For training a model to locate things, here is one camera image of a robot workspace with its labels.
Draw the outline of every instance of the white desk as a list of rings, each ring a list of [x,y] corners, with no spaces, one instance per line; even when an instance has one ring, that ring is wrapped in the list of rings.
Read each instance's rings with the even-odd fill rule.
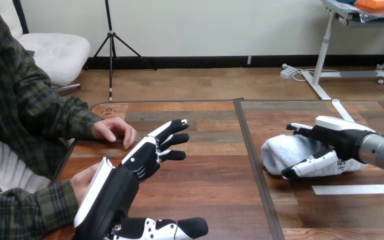
[[[336,0],[321,1],[326,6],[326,11],[329,12],[329,22],[327,24],[326,34],[324,35],[323,43],[321,44],[320,54],[318,56],[314,76],[312,76],[308,71],[302,72],[302,75],[307,80],[309,85],[314,89],[317,95],[323,100],[331,99],[319,85],[320,78],[379,77],[384,79],[384,70],[322,72],[326,53],[328,52],[329,48],[334,19],[351,28],[384,28],[384,21],[362,23],[360,20],[359,12],[354,6],[340,3]]]

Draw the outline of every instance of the person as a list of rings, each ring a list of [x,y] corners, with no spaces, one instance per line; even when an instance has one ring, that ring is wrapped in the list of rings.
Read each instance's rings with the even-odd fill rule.
[[[50,184],[68,151],[60,138],[121,136],[127,149],[136,131],[119,117],[93,114],[79,98],[57,95],[0,15],[0,239],[42,239],[74,220],[98,165]]]

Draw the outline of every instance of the white cushion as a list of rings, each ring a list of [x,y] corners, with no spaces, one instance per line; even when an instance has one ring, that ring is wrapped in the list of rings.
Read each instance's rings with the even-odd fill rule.
[[[91,51],[88,40],[71,34],[29,33],[18,41],[26,50],[34,51],[36,65],[56,86],[66,86],[74,81]]]
[[[21,27],[19,16],[17,15],[16,8],[14,7],[13,0],[0,0],[0,15],[8,25],[12,36],[18,39],[23,35],[23,28]]]

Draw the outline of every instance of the robotic arm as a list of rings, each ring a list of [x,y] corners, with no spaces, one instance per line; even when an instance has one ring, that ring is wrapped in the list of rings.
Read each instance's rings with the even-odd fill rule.
[[[116,168],[104,157],[74,218],[74,240],[190,240],[208,233],[200,217],[174,221],[129,218],[139,184],[166,160],[183,160],[185,152],[168,150],[189,140],[187,120],[173,120],[144,137]]]
[[[313,127],[291,123],[286,129],[321,142],[324,149],[284,169],[282,176],[285,179],[301,177],[350,159],[384,169],[384,137],[366,126],[336,117],[319,116]]]

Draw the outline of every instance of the white chair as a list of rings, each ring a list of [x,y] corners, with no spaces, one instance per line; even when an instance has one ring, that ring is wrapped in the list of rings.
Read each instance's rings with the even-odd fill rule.
[[[84,37],[62,33],[29,33],[20,0],[0,0],[0,15],[12,36],[30,51],[36,65],[49,76],[55,91],[80,88],[71,84],[89,57],[91,44]]]

